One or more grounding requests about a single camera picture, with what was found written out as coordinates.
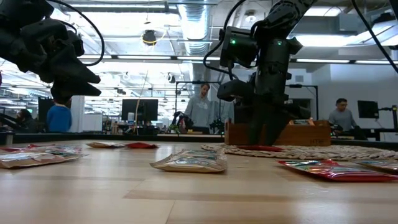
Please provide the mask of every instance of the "ceiling duct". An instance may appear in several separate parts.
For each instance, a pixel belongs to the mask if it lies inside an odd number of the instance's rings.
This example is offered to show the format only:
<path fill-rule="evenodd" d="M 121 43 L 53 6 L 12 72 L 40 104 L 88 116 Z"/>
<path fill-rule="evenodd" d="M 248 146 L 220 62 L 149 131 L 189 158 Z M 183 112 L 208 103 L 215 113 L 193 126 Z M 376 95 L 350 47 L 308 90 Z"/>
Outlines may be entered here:
<path fill-rule="evenodd" d="M 210 7 L 199 4 L 178 5 L 181 16 L 181 26 L 184 39 L 203 40 L 208 37 Z M 209 49 L 209 44 L 204 42 L 186 42 L 185 49 L 188 55 L 203 56 Z M 204 80 L 205 68 L 201 63 L 192 64 L 192 80 Z M 200 85 L 193 85 L 193 94 L 200 91 Z"/>
<path fill-rule="evenodd" d="M 177 14 L 178 9 L 176 6 L 169 6 L 167 2 L 164 4 L 72 4 L 72 6 L 81 12 L 131 12 L 131 13 L 164 13 L 164 14 Z M 68 7 L 62 6 L 63 12 L 74 12 Z"/>

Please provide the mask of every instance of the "light wood tabletop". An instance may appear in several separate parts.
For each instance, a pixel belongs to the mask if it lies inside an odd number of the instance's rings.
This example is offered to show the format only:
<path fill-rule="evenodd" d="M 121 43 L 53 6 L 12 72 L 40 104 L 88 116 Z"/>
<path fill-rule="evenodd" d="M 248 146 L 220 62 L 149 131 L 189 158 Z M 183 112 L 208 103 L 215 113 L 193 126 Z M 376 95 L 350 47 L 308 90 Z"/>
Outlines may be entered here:
<path fill-rule="evenodd" d="M 87 142 L 56 142 L 85 148 L 89 155 L 75 162 L 1 169 L 0 223 L 397 223 L 398 182 L 326 182 L 275 159 L 233 155 L 222 174 L 164 172 L 149 163 L 200 143 L 88 149 Z"/>

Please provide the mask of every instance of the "wooden crate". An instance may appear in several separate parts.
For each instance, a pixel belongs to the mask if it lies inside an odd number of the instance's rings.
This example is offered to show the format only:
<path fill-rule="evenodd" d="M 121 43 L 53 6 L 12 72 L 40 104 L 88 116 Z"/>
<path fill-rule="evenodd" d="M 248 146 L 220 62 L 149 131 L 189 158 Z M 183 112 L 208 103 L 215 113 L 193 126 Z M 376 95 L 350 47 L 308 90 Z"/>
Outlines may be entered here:
<path fill-rule="evenodd" d="M 328 121 L 314 121 L 314 126 L 288 125 L 280 134 L 275 145 L 280 146 L 330 146 L 330 126 Z M 247 145 L 248 124 L 225 123 L 225 144 Z M 260 142 L 264 142 L 265 126 Z"/>

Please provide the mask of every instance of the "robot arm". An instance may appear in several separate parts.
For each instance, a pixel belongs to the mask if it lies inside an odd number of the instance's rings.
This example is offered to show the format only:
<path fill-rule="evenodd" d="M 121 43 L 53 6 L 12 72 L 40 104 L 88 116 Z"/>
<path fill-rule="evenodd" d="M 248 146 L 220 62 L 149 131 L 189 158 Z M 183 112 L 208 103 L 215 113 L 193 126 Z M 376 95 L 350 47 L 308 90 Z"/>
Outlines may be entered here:
<path fill-rule="evenodd" d="M 296 54 L 302 45 L 286 38 L 316 0 L 284 0 L 276 3 L 269 15 L 256 22 L 251 30 L 227 27 L 221 35 L 223 48 L 220 65 L 229 68 L 235 63 L 247 68 L 257 59 L 257 72 L 248 83 L 231 80 L 218 90 L 218 98 L 241 100 L 242 107 L 251 107 L 249 144 L 272 145 L 291 119 L 308 119 L 310 112 L 295 105 L 285 105 L 285 94 L 290 55 Z M 266 141 L 259 142 L 266 124 Z"/>
<path fill-rule="evenodd" d="M 46 0 L 0 1 L 0 57 L 53 82 L 53 95 L 100 95 L 89 84 L 99 83 L 99 76 L 77 59 L 84 54 L 83 41 L 51 19 L 52 12 Z"/>

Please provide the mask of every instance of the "cable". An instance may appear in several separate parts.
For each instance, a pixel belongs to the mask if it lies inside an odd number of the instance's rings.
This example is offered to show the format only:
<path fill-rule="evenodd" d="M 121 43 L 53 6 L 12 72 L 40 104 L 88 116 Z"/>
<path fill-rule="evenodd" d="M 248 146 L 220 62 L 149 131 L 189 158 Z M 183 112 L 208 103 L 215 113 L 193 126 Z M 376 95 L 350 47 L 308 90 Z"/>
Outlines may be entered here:
<path fill-rule="evenodd" d="M 314 94 L 314 92 L 313 91 L 311 91 L 310 89 L 309 89 L 309 87 L 308 86 L 305 86 L 305 88 L 314 96 L 314 97 L 317 97 L 317 96 L 315 96 L 315 94 Z"/>
<path fill-rule="evenodd" d="M 224 26 L 223 26 L 224 31 L 226 31 L 226 27 L 228 26 L 228 22 L 229 22 L 229 20 L 231 19 L 231 16 L 232 16 L 233 12 L 234 12 L 242 3 L 244 3 L 245 1 L 246 1 L 246 0 L 240 0 L 240 1 L 237 2 L 237 3 L 234 5 L 234 7 L 230 10 L 230 12 L 229 12 L 228 15 L 226 16 L 226 19 L 225 19 L 225 22 L 224 22 Z M 208 58 L 211 54 L 213 54 L 217 49 L 219 49 L 219 47 L 221 46 L 221 44 L 223 44 L 224 38 L 225 38 L 225 34 L 221 36 L 221 39 L 220 39 L 220 41 L 218 42 L 218 44 L 216 45 L 216 47 L 214 47 L 213 49 L 211 49 L 211 50 L 205 55 L 205 58 L 203 59 L 203 64 L 204 64 L 204 66 L 205 66 L 206 68 L 209 68 L 209 69 L 211 69 L 211 70 L 214 70 L 214 71 L 217 71 L 217 72 L 221 72 L 221 73 L 225 73 L 225 74 L 230 75 L 229 72 L 227 72 L 227 71 L 225 71 L 225 70 L 222 70 L 222 69 L 219 69 L 219 68 L 216 68 L 216 67 L 212 67 L 212 66 L 210 66 L 210 65 L 208 65 L 208 64 L 206 63 L 207 58 Z"/>
<path fill-rule="evenodd" d="M 380 122 L 379 122 L 378 119 L 375 119 L 374 121 L 380 126 L 380 128 L 384 128 L 384 127 L 380 124 Z M 386 141 L 386 133 L 383 133 L 383 138 L 384 138 L 384 141 Z"/>
<path fill-rule="evenodd" d="M 139 102 L 141 100 L 142 92 L 144 91 L 144 88 L 145 88 L 145 84 L 147 83 L 148 73 L 149 73 L 149 71 L 147 70 L 147 73 L 146 73 L 145 79 L 144 79 L 144 84 L 142 85 L 141 92 L 138 96 L 138 101 L 137 101 L 137 106 L 136 106 L 136 123 L 134 124 L 134 129 L 132 130 L 132 134 L 134 134 L 136 132 L 136 127 L 137 127 L 137 122 L 138 122 L 138 106 L 139 106 Z"/>
<path fill-rule="evenodd" d="M 105 54 L 105 40 L 104 40 L 104 37 L 102 36 L 101 32 L 95 26 L 95 24 L 89 18 L 87 18 L 82 12 L 80 12 L 75 7 L 69 5 L 68 3 L 61 2 L 60 0 L 47 0 L 47 1 L 54 2 L 54 3 L 60 4 L 60 5 L 63 5 L 65 7 L 72 9 L 73 11 L 77 12 L 81 17 L 83 17 L 94 28 L 95 32 L 99 35 L 99 38 L 101 39 L 101 55 L 99 56 L 99 59 L 96 62 L 85 64 L 85 65 L 87 67 L 89 67 L 89 66 L 94 66 L 94 65 L 99 64 L 102 61 L 102 59 L 104 58 L 104 54 Z"/>
<path fill-rule="evenodd" d="M 343 10 L 340 8 L 340 7 L 338 7 L 338 6 L 332 6 L 331 8 L 329 8 L 325 13 L 324 13 L 324 15 L 323 16 L 326 16 L 326 14 L 328 14 L 328 12 L 330 12 L 332 9 L 334 9 L 334 8 L 337 8 L 338 10 L 340 10 L 340 12 L 343 12 Z"/>
<path fill-rule="evenodd" d="M 60 23 L 62 23 L 63 25 L 72 28 L 75 31 L 75 34 L 77 34 L 77 29 L 72 24 L 65 22 L 65 21 L 58 20 L 58 19 L 56 19 L 56 20 L 59 21 Z"/>
<path fill-rule="evenodd" d="M 386 52 L 386 50 L 384 50 L 384 47 L 381 45 L 379 39 L 376 37 L 376 35 L 374 34 L 372 27 L 369 25 L 369 23 L 366 21 L 365 17 L 363 16 L 362 12 L 359 10 L 358 5 L 356 4 L 355 0 L 351 0 L 351 3 L 353 4 L 353 7 L 355 9 L 355 11 L 358 13 L 359 17 L 361 18 L 362 22 L 364 23 L 364 25 L 366 26 L 366 28 L 368 29 L 370 35 L 372 36 L 373 40 L 375 41 L 376 45 L 379 47 L 381 53 L 383 53 L 383 55 L 386 57 L 386 59 L 388 60 L 388 62 L 391 64 L 391 66 L 393 67 L 393 69 L 398 73 L 398 68 L 397 65 L 395 65 L 394 61 L 392 61 L 390 55 Z"/>

